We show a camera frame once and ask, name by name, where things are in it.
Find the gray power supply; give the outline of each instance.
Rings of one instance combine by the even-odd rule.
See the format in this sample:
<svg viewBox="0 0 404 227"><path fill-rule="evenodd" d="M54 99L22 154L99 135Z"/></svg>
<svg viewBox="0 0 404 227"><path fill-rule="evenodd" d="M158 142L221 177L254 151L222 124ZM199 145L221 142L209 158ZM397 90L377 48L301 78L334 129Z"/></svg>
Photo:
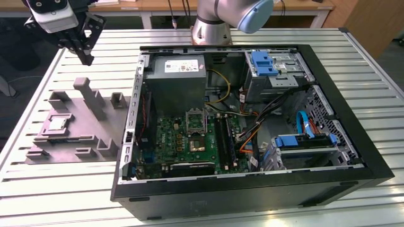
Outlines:
<svg viewBox="0 0 404 227"><path fill-rule="evenodd" d="M158 116L182 116L203 107L205 64L202 55L158 56L145 80Z"/></svg>

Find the yellow cable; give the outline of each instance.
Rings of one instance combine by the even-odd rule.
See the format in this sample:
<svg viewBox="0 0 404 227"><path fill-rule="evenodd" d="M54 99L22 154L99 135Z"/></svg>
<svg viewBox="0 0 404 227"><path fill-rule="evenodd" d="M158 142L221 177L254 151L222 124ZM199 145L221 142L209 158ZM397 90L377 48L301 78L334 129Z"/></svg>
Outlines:
<svg viewBox="0 0 404 227"><path fill-rule="evenodd" d="M226 83L226 94L225 94L225 96L223 96L221 99L218 99L218 100L215 100L215 101L213 101L213 102L205 102L205 103L207 103L207 104L213 104L213 103L219 103L219 102L221 102L222 100L225 100L225 98L229 96L230 84L229 84L226 78L223 77L223 75L222 75L219 72L217 72L215 70L211 70L211 69L209 69L207 71L211 71L211 72L214 72L218 76L221 76L221 78L225 80L225 83Z"/></svg>

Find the blue latch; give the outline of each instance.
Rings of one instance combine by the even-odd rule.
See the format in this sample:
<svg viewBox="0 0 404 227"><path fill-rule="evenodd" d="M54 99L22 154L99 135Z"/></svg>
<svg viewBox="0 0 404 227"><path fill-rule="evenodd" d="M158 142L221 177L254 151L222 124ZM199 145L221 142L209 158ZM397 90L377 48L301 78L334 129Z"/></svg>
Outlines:
<svg viewBox="0 0 404 227"><path fill-rule="evenodd" d="M274 143L275 143L275 146L279 148L283 144L282 144L282 141L281 139L277 137L274 138Z"/></svg>
<svg viewBox="0 0 404 227"><path fill-rule="evenodd" d="M279 136L283 146L297 146L295 136Z"/></svg>
<svg viewBox="0 0 404 227"><path fill-rule="evenodd" d="M265 51L250 52L250 60L257 69L257 76L277 76L277 70L273 68L273 60Z"/></svg>
<svg viewBox="0 0 404 227"><path fill-rule="evenodd" d="M337 144L335 136L331 133L329 134L329 140L330 140L330 143L333 143L333 145Z"/></svg>

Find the metal table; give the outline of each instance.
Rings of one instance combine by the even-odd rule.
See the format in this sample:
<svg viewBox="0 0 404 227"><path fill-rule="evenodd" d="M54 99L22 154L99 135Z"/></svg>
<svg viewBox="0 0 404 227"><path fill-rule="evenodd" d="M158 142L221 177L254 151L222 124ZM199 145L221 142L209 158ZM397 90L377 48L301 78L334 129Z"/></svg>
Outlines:
<svg viewBox="0 0 404 227"><path fill-rule="evenodd" d="M323 207L141 223L109 201L114 162L31 165L25 152L50 105L50 91L87 77L101 94L130 94L138 47L190 44L185 30L103 31L91 67L59 50L0 154L0 226L370 226L404 222L404 93L349 34L337 29L231 31L234 44L310 44L395 177Z"/></svg>

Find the wooden table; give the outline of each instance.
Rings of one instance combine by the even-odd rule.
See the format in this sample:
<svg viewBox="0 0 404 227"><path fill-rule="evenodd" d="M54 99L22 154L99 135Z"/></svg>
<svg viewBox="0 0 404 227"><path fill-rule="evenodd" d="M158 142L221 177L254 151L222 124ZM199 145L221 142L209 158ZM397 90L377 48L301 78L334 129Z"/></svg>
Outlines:
<svg viewBox="0 0 404 227"><path fill-rule="evenodd" d="M311 0L283 0L286 16L314 16L310 28L319 28L327 13L334 5L330 0L322 3ZM174 16L182 16L183 7L181 0L170 0ZM190 15L195 15L197 0L189 0ZM143 29L151 29L151 16L170 16L166 0L138 0L137 2L121 2L118 5L98 6L90 8L101 16L139 16ZM278 2L273 8L273 16L282 13L282 5ZM19 0L0 0L0 17L27 17L29 11Z"/></svg>

